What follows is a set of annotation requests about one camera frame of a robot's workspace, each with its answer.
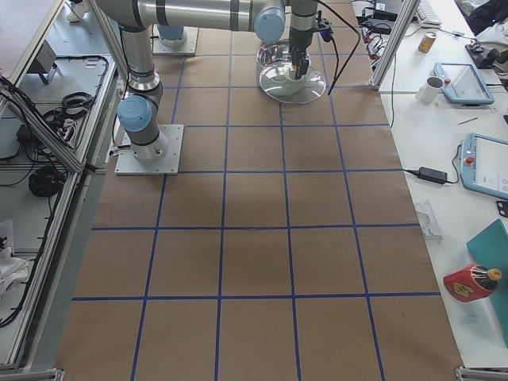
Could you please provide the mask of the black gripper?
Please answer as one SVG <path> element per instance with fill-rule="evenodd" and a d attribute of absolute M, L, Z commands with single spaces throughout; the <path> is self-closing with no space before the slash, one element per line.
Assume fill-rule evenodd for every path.
<path fill-rule="evenodd" d="M 300 79 L 307 74 L 310 62 L 306 50 L 312 44 L 313 35 L 330 29 L 332 24 L 317 15 L 291 15 L 289 44 L 292 49 L 294 77 Z"/>

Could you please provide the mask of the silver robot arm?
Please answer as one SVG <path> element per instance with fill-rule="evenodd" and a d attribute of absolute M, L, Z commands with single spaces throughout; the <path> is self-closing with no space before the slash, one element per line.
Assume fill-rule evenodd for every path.
<path fill-rule="evenodd" d="M 157 25 L 161 44 L 171 50 L 178 50 L 187 42 L 187 33 L 183 26 Z"/>
<path fill-rule="evenodd" d="M 325 28 L 315 1 L 99 1 L 97 6 L 120 31 L 130 94 L 117 116 L 138 160 L 158 160 L 168 150 L 156 123 L 163 90 L 152 60 L 149 26 L 253 32 L 265 42 L 277 41 L 288 28 L 298 77 L 310 65 L 306 50 L 314 34 Z"/>

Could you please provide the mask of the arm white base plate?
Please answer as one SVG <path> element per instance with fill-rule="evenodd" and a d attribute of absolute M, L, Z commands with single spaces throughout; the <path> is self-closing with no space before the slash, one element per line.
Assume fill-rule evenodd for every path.
<path fill-rule="evenodd" d="M 195 56 L 199 29 L 184 27 L 183 36 L 169 40 L 160 34 L 158 25 L 152 28 L 152 54 L 154 56 Z"/>
<path fill-rule="evenodd" d="M 126 133 L 126 149 L 118 152 L 114 172 L 117 175 L 177 175 L 183 143 L 184 125 L 158 125 L 160 134 L 151 144 L 131 144 Z"/>

